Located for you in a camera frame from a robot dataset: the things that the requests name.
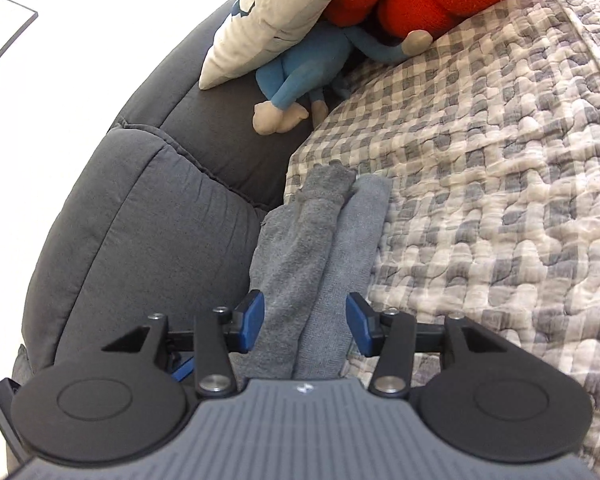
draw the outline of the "gray couch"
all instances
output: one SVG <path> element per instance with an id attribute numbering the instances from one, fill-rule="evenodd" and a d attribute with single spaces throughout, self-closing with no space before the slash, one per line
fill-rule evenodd
<path id="1" fill-rule="evenodd" d="M 182 330 L 197 309 L 247 293 L 260 221 L 282 203 L 288 158 L 311 121 L 258 136 L 253 105 L 265 99 L 253 73 L 200 91 L 203 59 L 231 4 L 147 78 L 76 182 L 30 281 L 18 382 L 151 312 Z"/>

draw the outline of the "screw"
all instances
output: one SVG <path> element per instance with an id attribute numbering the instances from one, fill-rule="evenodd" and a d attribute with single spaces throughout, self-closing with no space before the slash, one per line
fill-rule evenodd
<path id="1" fill-rule="evenodd" d="M 208 392 L 222 392 L 231 385 L 229 377 L 220 374 L 211 374 L 200 381 L 200 388 Z"/>
<path id="2" fill-rule="evenodd" d="M 407 383 L 395 375 L 378 377 L 374 383 L 376 390 L 384 394 L 396 394 L 407 387 Z"/>
<path id="3" fill-rule="evenodd" d="M 310 394 L 314 390 L 314 386 L 309 383 L 298 384 L 298 386 L 296 386 L 296 390 L 298 390 L 301 394 Z"/>

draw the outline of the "dark gray cloth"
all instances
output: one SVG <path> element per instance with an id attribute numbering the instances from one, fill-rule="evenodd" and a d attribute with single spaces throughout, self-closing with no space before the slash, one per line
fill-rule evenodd
<path id="1" fill-rule="evenodd" d="M 115 122 L 160 128 L 206 173 L 253 205 L 270 210 L 282 204 L 289 157 L 309 136 L 312 121 L 301 121 L 286 134 L 258 135 L 252 126 L 253 107 L 266 97 L 253 72 L 210 90 L 198 87 L 206 52 L 234 1 L 216 10 L 173 49 Z M 299 102 L 310 110 L 306 97 Z"/>
<path id="2" fill-rule="evenodd" d="M 264 294 L 265 317 L 254 349 L 231 355 L 239 380 L 291 378 L 298 339 L 354 181 L 355 173 L 341 164 L 317 166 L 295 200 L 265 218 L 250 269 L 251 288 Z"/>
<path id="3" fill-rule="evenodd" d="M 352 191 L 338 216 L 314 307 L 300 336 L 294 379 L 334 379 L 347 358 L 352 338 L 345 300 L 350 292 L 366 296 L 389 206 L 391 181 L 378 175 L 362 175 Z"/>
<path id="4" fill-rule="evenodd" d="M 157 128 L 111 130 L 54 222 L 27 291 L 34 372 L 147 314 L 192 327 L 200 308 L 237 304 L 264 212 L 196 168 Z"/>

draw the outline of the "checkered blanket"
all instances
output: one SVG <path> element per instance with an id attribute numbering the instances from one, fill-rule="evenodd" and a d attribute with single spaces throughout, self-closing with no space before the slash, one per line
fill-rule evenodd
<path id="1" fill-rule="evenodd" d="M 350 84 L 286 196 L 331 159 L 390 177 L 369 301 L 420 322 L 464 310 L 575 378 L 600 475 L 600 0 L 504 0 Z M 345 372 L 366 382 L 375 363 L 353 348 Z M 414 383 L 438 371 L 419 355 Z"/>

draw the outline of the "light gray cloth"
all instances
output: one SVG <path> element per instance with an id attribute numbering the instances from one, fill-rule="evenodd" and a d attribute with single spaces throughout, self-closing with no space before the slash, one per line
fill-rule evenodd
<path id="1" fill-rule="evenodd" d="M 238 380 L 290 379 L 298 340 L 314 306 L 338 214 L 355 173 L 341 164 L 316 166 L 295 200 L 270 212 L 251 262 L 251 288 L 265 298 L 265 318 L 254 349 L 232 354 Z"/>
<path id="2" fill-rule="evenodd" d="M 353 196 L 338 217 L 318 295 L 300 336 L 294 379 L 336 378 L 347 359 L 351 332 L 345 300 L 350 292 L 366 295 L 389 206 L 391 181 L 367 174 L 352 190 Z"/>

